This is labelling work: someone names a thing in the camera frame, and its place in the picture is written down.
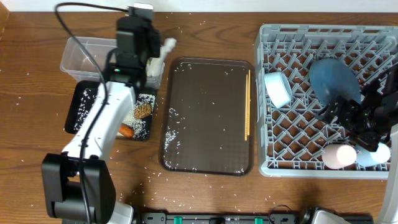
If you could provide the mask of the white tissue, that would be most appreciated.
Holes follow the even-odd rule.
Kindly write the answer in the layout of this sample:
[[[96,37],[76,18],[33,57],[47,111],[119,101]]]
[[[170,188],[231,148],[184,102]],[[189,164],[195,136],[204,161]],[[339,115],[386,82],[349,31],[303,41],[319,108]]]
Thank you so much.
[[[162,74],[164,61],[169,53],[174,49],[177,40],[166,38],[163,45],[160,46],[159,57],[151,58],[146,67],[147,77],[158,77]]]

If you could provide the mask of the blue plate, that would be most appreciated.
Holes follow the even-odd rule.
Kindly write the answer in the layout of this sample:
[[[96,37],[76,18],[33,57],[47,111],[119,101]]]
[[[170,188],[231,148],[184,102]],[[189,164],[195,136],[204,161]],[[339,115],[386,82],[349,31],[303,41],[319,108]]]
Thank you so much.
[[[322,106],[338,96],[361,102],[359,81],[343,62],[333,58],[316,61],[312,63],[308,74],[311,87]]]

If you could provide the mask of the blue cup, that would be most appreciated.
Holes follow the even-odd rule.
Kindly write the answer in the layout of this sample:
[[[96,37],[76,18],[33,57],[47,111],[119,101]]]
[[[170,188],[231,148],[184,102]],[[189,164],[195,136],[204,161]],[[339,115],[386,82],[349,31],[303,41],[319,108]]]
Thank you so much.
[[[376,166],[387,162],[391,157],[389,147],[383,143],[378,144],[376,152],[369,152],[361,146],[355,146],[357,152],[356,163],[363,167]]]

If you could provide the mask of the pink cup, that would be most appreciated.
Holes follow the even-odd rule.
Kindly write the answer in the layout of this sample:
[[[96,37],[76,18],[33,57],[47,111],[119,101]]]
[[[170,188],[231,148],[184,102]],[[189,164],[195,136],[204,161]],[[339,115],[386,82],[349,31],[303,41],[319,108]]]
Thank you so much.
[[[342,169],[356,161],[355,149],[347,144],[330,144],[324,148],[322,161],[330,169]]]

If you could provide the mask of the light blue rice bowl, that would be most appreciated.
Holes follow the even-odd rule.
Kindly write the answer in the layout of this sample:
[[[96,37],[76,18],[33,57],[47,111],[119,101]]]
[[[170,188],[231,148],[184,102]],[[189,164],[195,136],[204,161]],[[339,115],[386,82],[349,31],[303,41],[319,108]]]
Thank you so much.
[[[276,108],[281,108],[292,100],[292,89],[284,73],[272,72],[265,74],[264,84],[269,98]]]

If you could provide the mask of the brown mushroom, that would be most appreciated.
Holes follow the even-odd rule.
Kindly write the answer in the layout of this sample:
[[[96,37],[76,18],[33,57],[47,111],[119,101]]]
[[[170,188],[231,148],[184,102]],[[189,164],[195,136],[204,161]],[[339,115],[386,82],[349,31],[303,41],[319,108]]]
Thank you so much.
[[[152,107],[149,103],[144,103],[134,110],[134,117],[136,119],[143,119],[152,114]]]

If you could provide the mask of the wooden chopstick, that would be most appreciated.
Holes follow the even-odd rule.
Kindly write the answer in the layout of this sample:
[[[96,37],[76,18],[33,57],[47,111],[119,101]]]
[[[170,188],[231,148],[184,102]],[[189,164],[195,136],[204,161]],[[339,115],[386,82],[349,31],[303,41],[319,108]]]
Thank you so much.
[[[251,71],[250,70],[248,70],[248,79],[247,79],[247,88],[246,88],[246,91],[247,91],[247,97],[246,97],[246,99],[247,99],[247,116],[246,116],[246,118],[247,118],[247,137],[249,137],[250,136],[250,115],[251,115],[251,112],[250,112],[250,107],[251,107]]]
[[[248,75],[246,74],[246,84],[245,84],[245,114],[244,114],[244,140],[248,140]]]

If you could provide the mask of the orange carrot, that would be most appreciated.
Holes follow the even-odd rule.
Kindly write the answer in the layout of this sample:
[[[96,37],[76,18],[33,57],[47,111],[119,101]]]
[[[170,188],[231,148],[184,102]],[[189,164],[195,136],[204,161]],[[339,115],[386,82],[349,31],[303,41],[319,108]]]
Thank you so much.
[[[119,133],[122,134],[125,138],[133,138],[134,136],[134,131],[127,125],[122,124]]]

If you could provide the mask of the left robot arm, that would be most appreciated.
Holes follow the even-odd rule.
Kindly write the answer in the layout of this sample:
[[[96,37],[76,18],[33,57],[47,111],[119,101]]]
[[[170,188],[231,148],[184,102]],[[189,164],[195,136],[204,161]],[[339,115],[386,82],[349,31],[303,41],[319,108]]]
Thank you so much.
[[[62,153],[48,153],[41,171],[48,216],[84,223],[131,223],[134,209],[116,199],[107,160],[123,119],[147,81],[146,65],[160,55],[152,16],[130,14],[117,21],[117,47],[100,72],[97,97]]]

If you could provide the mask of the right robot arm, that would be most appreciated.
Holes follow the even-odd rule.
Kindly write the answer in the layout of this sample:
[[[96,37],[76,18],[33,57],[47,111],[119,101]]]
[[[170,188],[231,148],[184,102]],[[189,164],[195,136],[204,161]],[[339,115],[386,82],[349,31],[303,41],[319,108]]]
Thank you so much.
[[[338,96],[315,117],[325,123],[336,118],[349,138],[368,151],[375,151],[383,140],[391,143],[386,193],[376,223],[397,223],[397,65],[382,74],[386,76],[383,94],[378,92],[381,82],[374,80],[362,90],[362,103]]]

